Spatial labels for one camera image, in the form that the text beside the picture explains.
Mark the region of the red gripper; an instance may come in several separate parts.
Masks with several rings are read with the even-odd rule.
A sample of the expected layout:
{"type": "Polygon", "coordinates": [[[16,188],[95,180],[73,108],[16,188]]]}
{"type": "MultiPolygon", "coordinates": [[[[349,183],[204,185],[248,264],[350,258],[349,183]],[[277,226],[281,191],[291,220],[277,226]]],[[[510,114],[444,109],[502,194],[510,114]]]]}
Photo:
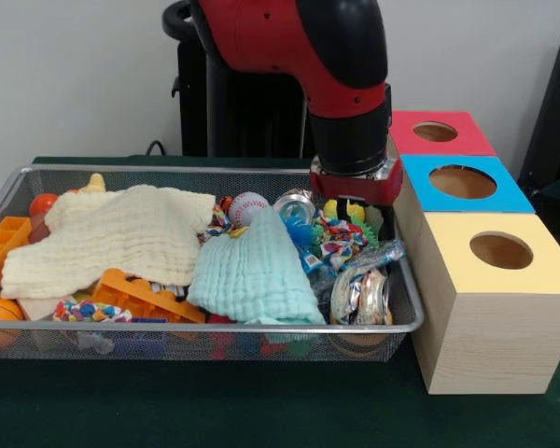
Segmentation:
{"type": "Polygon", "coordinates": [[[384,165],[364,175],[333,175],[326,172],[319,158],[314,158],[310,167],[310,183],[313,190],[328,198],[337,199],[338,219],[350,219],[349,200],[381,206],[383,218],[381,233],[394,233],[394,210],[391,206],[399,196],[403,180],[400,159],[387,158],[384,165]]]}

